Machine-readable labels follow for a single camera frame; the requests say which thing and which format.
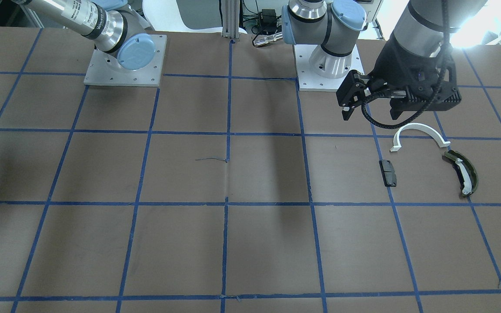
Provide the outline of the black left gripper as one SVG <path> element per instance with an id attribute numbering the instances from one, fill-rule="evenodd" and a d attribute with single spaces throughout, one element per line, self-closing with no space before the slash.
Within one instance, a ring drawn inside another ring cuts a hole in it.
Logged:
<path id="1" fill-rule="evenodd" d="M 363 74 L 350 70 L 336 91 L 344 121 L 355 109 L 375 99 L 390 100 L 393 120 L 406 111 L 447 111 L 461 103 L 452 47 L 444 44 L 434 57 L 414 55 L 396 41 L 388 41 L 374 69 Z"/>

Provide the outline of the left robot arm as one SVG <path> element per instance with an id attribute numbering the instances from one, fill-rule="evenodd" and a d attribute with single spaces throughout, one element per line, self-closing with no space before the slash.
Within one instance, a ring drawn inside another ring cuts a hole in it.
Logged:
<path id="1" fill-rule="evenodd" d="M 354 0 L 290 0 L 282 9 L 287 44 L 314 44 L 311 65 L 319 75 L 343 77 L 336 91 L 344 120 L 360 109 L 373 125 L 395 129 L 426 111 L 461 103 L 451 55 L 451 35 L 483 8 L 484 0 L 410 0 L 372 71 L 347 62 L 366 22 Z"/>

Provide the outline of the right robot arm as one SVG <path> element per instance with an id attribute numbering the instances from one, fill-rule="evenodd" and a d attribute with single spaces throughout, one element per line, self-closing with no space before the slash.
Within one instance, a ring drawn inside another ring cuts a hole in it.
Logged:
<path id="1" fill-rule="evenodd" d="M 127 0 L 16 0 L 95 42 L 127 70 L 138 70 L 153 59 L 156 46 L 147 33 L 149 22 Z"/>

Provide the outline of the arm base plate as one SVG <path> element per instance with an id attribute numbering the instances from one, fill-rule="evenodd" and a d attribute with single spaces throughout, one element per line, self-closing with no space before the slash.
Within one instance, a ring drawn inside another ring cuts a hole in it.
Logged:
<path id="1" fill-rule="evenodd" d="M 141 69 L 129 70 L 115 57 L 95 49 L 86 71 L 84 84 L 94 87 L 159 87 L 167 45 L 167 35 L 151 34 L 155 44 L 152 60 Z"/>
<path id="2" fill-rule="evenodd" d="M 334 92 L 350 70 L 364 73 L 357 46 L 350 55 L 335 57 L 317 44 L 296 44 L 294 55 L 300 90 Z"/>

